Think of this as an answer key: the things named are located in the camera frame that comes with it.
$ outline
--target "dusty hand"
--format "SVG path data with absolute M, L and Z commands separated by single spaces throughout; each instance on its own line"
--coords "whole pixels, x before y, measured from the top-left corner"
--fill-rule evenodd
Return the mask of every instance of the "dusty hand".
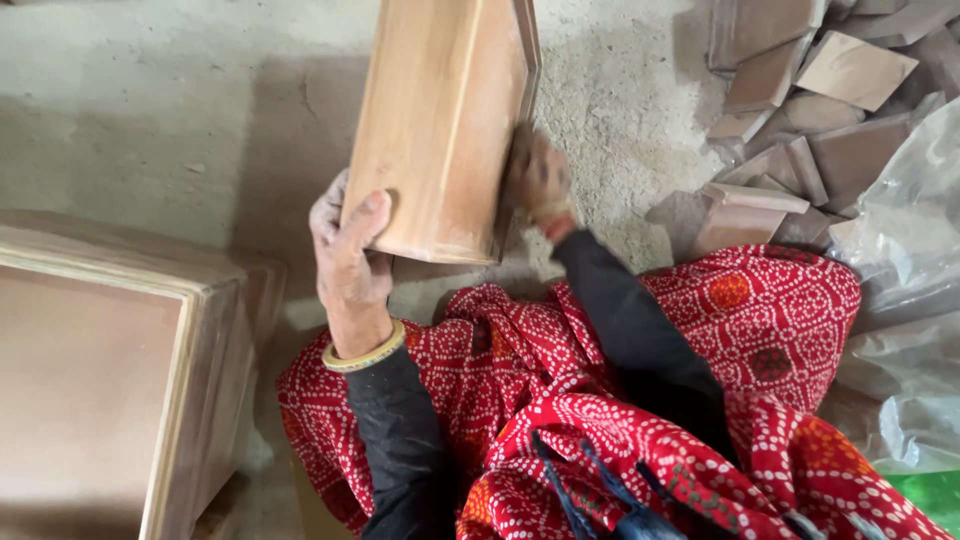
M 517 126 L 507 165 L 507 187 L 555 244 L 576 229 L 570 186 L 566 155 L 553 147 L 543 131 L 534 131 L 530 124 Z
M 326 308 L 337 356 L 356 358 L 393 332 L 387 296 L 394 286 L 387 256 L 364 252 L 390 222 L 391 199 L 375 191 L 341 220 L 349 170 L 310 209 L 317 294 Z

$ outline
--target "black long-sleeve shirt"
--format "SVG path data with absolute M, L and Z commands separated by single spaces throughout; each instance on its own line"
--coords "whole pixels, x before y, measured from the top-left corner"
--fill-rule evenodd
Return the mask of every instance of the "black long-sleeve shirt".
M 634 405 L 690 431 L 736 464 L 723 390 L 650 294 L 588 231 L 553 252 Z M 364 540 L 454 537 L 455 471 L 430 395 L 406 348 L 347 374 L 367 445 L 374 513 Z

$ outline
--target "clear plastic bag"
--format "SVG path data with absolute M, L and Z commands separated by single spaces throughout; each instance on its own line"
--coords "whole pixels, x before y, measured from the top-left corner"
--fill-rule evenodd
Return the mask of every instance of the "clear plastic bag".
M 818 414 L 883 474 L 960 470 L 960 100 L 930 114 L 831 230 L 863 302 Z
M 920 124 L 856 210 L 827 252 L 863 281 L 855 331 L 960 308 L 960 100 Z
M 960 311 L 851 338 L 818 414 L 882 474 L 960 469 Z

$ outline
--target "red bandhani dupatta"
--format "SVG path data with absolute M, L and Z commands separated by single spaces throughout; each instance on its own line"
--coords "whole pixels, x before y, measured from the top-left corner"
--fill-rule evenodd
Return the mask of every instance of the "red bandhani dupatta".
M 545 302 L 495 285 L 460 290 L 446 319 L 405 323 L 411 358 L 463 471 L 461 538 L 572 538 L 530 430 L 556 453 L 564 488 L 597 530 L 628 508 L 603 486 L 587 439 L 636 498 L 673 510 L 635 469 L 646 462 L 672 496 L 738 538 L 797 538 L 802 515 L 830 538 L 861 538 L 849 515 L 891 539 L 947 539 L 811 414 L 824 398 L 859 305 L 841 264 L 745 246 L 639 278 L 727 391 L 727 423 L 744 468 L 676 425 L 624 403 L 589 320 L 565 282 Z M 359 532 L 373 512 L 364 443 L 347 385 L 321 362 L 326 332 L 276 381 L 283 424 L 331 513 Z

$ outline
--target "bracelet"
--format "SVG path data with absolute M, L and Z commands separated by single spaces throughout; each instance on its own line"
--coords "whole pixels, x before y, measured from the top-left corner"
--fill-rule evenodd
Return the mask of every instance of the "bracelet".
M 324 365 L 331 371 L 336 371 L 338 373 L 350 373 L 352 371 L 359 371 L 361 369 L 368 368 L 380 360 L 385 359 L 387 356 L 392 355 L 397 349 L 406 343 L 405 337 L 407 333 L 403 328 L 403 323 L 396 319 L 393 319 L 393 322 L 394 333 L 390 334 L 390 338 L 387 339 L 387 341 L 385 341 L 376 349 L 373 349 L 373 351 L 367 355 L 344 360 L 337 357 L 337 352 L 333 348 L 333 343 L 330 343 L 326 346 L 326 349 L 324 349 Z

